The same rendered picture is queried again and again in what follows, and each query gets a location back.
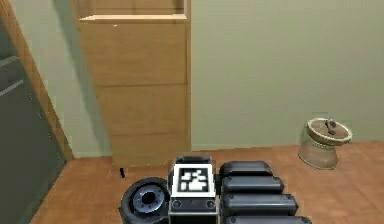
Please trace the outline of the light wooden cupboard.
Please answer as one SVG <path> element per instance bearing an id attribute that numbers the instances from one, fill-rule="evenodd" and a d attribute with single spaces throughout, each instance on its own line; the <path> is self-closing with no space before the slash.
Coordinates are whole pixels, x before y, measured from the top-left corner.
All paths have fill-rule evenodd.
<path id="1" fill-rule="evenodd" d="M 191 1 L 69 0 L 117 168 L 191 149 Z"/>

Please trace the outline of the dark grey room door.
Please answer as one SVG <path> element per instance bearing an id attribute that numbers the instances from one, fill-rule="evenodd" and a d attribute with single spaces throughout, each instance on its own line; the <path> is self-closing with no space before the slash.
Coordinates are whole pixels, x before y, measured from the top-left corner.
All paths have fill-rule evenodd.
<path id="1" fill-rule="evenodd" d="M 0 224 L 29 224 L 64 165 L 0 19 Z"/>

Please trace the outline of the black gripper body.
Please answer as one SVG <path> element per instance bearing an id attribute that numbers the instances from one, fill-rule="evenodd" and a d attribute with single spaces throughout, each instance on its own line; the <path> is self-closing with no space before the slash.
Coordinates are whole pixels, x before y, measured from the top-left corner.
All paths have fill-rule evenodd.
<path id="1" fill-rule="evenodd" d="M 169 224 L 169 200 L 165 179 L 146 177 L 136 181 L 121 197 L 122 224 Z"/>

